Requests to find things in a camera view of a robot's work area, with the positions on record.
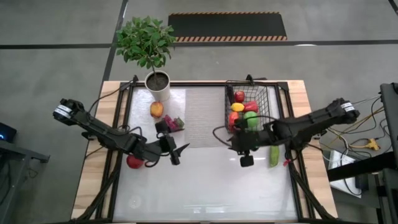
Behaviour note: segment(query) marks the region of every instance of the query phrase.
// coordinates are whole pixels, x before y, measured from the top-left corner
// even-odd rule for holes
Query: basket handle
[[[246,77],[247,81],[250,81],[251,85],[254,85],[254,80],[268,80],[267,78],[253,78],[250,74]]]

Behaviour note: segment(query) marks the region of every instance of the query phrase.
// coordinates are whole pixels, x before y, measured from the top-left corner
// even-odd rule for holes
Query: white flower pot
[[[165,88],[163,88],[162,90],[158,90],[158,91],[154,91],[151,90],[150,88],[148,88],[147,86],[147,80],[150,77],[150,75],[152,75],[154,72],[150,72],[146,77],[145,77],[145,87],[147,88],[147,90],[150,91],[150,93],[152,94],[152,96],[154,96],[155,101],[165,101],[170,97],[170,77],[167,73],[160,71],[160,70],[156,70],[156,73],[163,73],[164,75],[167,76],[167,78],[169,79],[169,82],[167,84],[167,86]]]

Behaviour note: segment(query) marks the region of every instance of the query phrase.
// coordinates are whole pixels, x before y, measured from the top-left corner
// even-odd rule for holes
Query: potted plant
[[[152,93],[156,101],[165,101],[170,96],[170,77],[161,70],[155,70],[166,64],[166,56],[170,56],[168,46],[175,41],[170,35],[171,26],[161,26],[163,21],[133,17],[126,22],[121,30],[116,31],[118,37],[118,51],[116,55],[123,55],[124,61],[137,61],[137,65],[152,71],[145,78],[145,86]]]

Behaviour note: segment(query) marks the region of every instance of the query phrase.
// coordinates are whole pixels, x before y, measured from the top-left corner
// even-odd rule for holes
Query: yellow fruit
[[[150,115],[159,118],[163,114],[163,104],[161,102],[153,102],[150,105]]]
[[[233,103],[233,104],[231,105],[231,109],[232,109],[233,111],[235,111],[235,112],[241,112],[241,111],[243,111],[244,106],[243,106],[243,104],[241,104],[241,103]]]

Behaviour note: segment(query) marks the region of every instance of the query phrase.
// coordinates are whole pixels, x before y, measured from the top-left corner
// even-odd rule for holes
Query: soil
[[[153,91],[163,90],[169,83],[169,79],[167,78],[167,75],[165,75],[163,73],[157,72],[156,79],[157,79],[157,81],[155,80],[154,74],[150,75],[150,77],[147,79],[147,86],[150,90],[153,90]]]

